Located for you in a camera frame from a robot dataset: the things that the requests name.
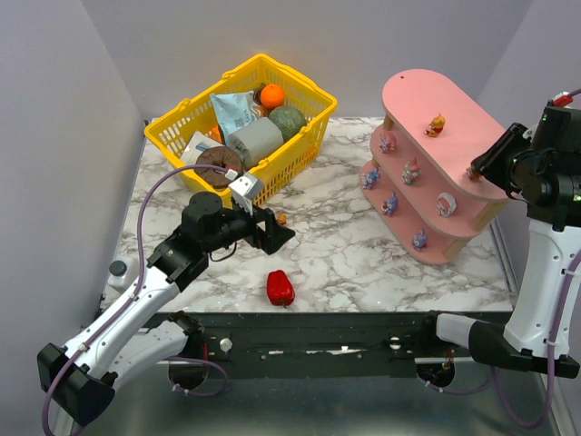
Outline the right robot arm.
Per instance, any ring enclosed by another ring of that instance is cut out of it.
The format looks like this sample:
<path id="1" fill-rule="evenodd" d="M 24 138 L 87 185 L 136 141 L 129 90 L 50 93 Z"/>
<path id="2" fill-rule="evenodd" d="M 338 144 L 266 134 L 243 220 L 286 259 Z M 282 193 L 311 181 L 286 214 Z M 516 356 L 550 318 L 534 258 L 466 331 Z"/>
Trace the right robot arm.
<path id="1" fill-rule="evenodd" d="M 569 327 L 580 287 L 580 112 L 549 104 L 538 124 L 512 124 L 475 158 L 483 177 L 527 205 L 527 266 L 505 325 L 440 313 L 435 334 L 492 367 L 574 379 Z"/>

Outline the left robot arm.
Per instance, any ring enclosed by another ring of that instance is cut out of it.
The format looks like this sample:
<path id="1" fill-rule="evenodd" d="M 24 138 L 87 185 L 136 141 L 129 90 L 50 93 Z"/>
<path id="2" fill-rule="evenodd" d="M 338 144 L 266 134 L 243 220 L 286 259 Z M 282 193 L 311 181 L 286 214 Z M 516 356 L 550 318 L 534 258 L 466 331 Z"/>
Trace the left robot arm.
<path id="1" fill-rule="evenodd" d="M 194 194 L 178 227 L 149 258 L 139 259 L 136 278 L 115 303 L 65 345 L 47 343 L 37 354 L 44 433 L 52 432 L 52 403 L 84 428 L 106 410 L 124 379 L 184 349 L 189 333 L 175 321 L 164 322 L 150 341 L 136 334 L 208 268 L 213 252 L 245 241 L 273 254 L 294 235 L 272 210 L 248 199 L 226 208 L 215 193 Z"/>

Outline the red bell pepper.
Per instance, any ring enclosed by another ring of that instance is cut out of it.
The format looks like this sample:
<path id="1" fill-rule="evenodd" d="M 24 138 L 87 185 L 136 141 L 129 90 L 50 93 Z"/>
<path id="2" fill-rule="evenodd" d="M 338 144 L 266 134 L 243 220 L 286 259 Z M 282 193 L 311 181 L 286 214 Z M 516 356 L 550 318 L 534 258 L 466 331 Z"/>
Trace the red bell pepper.
<path id="1" fill-rule="evenodd" d="M 283 270 L 268 274 L 266 293 L 270 303 L 275 306 L 289 306 L 295 300 L 294 287 Z"/>

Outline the purple bunny toy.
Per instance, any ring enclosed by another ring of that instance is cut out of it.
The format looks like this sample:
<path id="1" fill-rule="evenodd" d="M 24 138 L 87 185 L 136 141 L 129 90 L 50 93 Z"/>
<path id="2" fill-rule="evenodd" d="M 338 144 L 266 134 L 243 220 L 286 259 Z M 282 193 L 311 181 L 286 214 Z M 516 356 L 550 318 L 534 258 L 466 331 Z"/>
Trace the purple bunny toy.
<path id="1" fill-rule="evenodd" d="M 419 232 L 413 236 L 411 246 L 418 252 L 423 251 L 428 246 L 428 234 L 424 228 L 421 228 Z"/>

